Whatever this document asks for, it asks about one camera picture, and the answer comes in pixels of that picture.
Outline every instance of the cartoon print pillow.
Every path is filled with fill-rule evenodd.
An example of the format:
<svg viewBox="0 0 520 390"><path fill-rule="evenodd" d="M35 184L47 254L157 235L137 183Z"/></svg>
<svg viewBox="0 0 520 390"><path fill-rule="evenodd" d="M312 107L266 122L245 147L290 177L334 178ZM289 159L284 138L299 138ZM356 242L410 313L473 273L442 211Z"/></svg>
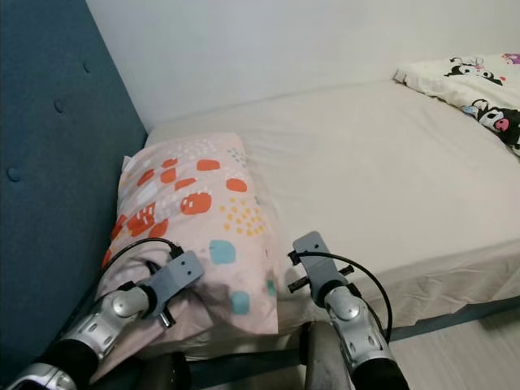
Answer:
<svg viewBox="0 0 520 390"><path fill-rule="evenodd" d="M395 79L473 116L520 155L519 54L453 57L400 67Z"/></svg>
<svg viewBox="0 0 520 390"><path fill-rule="evenodd" d="M117 223L103 266L134 241L163 237L193 250L205 269L193 289L171 303L177 324L163 339L184 340L222 322L253 334L278 331L271 255L276 237L246 164L244 147L231 133L162 142L124 164ZM101 294L147 277L144 260L165 263L164 244L143 246L109 269ZM128 354L163 331L156 323L136 329Z"/></svg>

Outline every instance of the cartoon character print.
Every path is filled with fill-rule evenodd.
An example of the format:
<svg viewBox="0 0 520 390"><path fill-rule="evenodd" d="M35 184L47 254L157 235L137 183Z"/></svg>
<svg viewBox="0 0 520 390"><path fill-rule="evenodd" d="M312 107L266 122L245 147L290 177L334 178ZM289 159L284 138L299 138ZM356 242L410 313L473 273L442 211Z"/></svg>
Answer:
<svg viewBox="0 0 520 390"><path fill-rule="evenodd" d="M510 54L506 53L502 55L502 58L505 59L505 61L508 64L511 65L520 65L520 54Z"/></svg>
<svg viewBox="0 0 520 390"><path fill-rule="evenodd" d="M483 60L481 58L474 58L472 60L462 60L460 57L453 57L449 60L451 63L455 63L450 73L445 74L446 77L450 76L480 76L486 80L491 81L497 85L503 85L502 81L505 81L505 77L499 77L498 79L483 66Z"/></svg>
<svg viewBox="0 0 520 390"><path fill-rule="evenodd" d="M462 110L493 131L520 156L520 110L490 107L485 99L477 99L471 106L463 106Z"/></svg>

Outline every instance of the blue fabric headboard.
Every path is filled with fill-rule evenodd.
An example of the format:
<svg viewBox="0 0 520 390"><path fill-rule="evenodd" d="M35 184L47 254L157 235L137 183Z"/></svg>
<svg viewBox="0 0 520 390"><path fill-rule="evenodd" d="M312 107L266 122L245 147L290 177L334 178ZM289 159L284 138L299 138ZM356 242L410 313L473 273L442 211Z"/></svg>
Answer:
<svg viewBox="0 0 520 390"><path fill-rule="evenodd" d="M93 281L145 129L84 0L2 1L2 382Z"/></svg>

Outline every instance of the black cable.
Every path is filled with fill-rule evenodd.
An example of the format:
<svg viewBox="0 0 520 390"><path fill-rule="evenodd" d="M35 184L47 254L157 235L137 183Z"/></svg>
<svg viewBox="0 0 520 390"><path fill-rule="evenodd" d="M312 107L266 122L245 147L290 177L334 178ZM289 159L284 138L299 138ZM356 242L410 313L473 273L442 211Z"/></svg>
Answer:
<svg viewBox="0 0 520 390"><path fill-rule="evenodd" d="M388 299L388 294L384 290L383 285L378 281L378 279L370 272L368 271L364 266L361 264L355 262L354 260L350 260L349 258L344 258L343 256L339 256L337 254L327 253L327 252L303 252L303 253L297 253L297 256L304 258L307 256L321 256L323 258L334 258L335 260L339 260L341 262L346 262L347 264L350 264L353 267L356 267L360 271L364 272L366 276L372 279L372 281L375 283L377 288L380 290L381 295L383 295L384 304L387 306L387 312L388 312L388 321L387 321L387 330L384 335L384 339L387 341L387 343L390 342L390 337L392 336L392 323L393 323L393 315L392 315L392 306L390 305L390 300Z"/></svg>
<svg viewBox="0 0 520 390"><path fill-rule="evenodd" d="M71 314L68 316L67 321L65 321L63 326L59 329L51 344L59 340L63 336L63 334L68 330L68 328L72 325L72 323L76 320L76 317L80 313L81 309L83 308L87 300L95 292L96 287L98 286L102 277L105 275L108 269L112 267L112 265L114 265L117 259L120 258L123 254L127 253L130 249L133 249L138 245L144 244L145 242L163 242L164 244L167 244L170 247L170 255L172 258L175 258L176 256L178 256L178 254L182 253L182 249L179 246L175 245L173 242L165 238L160 237L143 238L142 240L137 240L136 242L133 242L130 245L122 248L118 253L112 256L108 264L106 264L106 266L103 267L103 269L97 275L97 278L92 282L92 284L90 284L89 288L87 288L87 290L84 292L80 301L78 302L74 310L71 312Z"/></svg>

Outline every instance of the mattress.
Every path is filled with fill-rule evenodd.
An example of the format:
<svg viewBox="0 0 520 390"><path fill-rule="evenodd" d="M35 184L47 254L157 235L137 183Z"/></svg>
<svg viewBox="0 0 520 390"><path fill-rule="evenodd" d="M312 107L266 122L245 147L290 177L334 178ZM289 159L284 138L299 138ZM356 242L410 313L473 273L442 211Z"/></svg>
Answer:
<svg viewBox="0 0 520 390"><path fill-rule="evenodd" d="M236 132L258 199L279 230L279 335L225 324L191 339L157 339L144 357L190 359L285 349L302 323L325 319L283 253L309 231L362 263L388 290L394 326L468 303L520 295L520 162L486 128L434 98L385 81L316 90L164 123L147 145L186 134ZM385 319L370 281L363 296Z"/></svg>

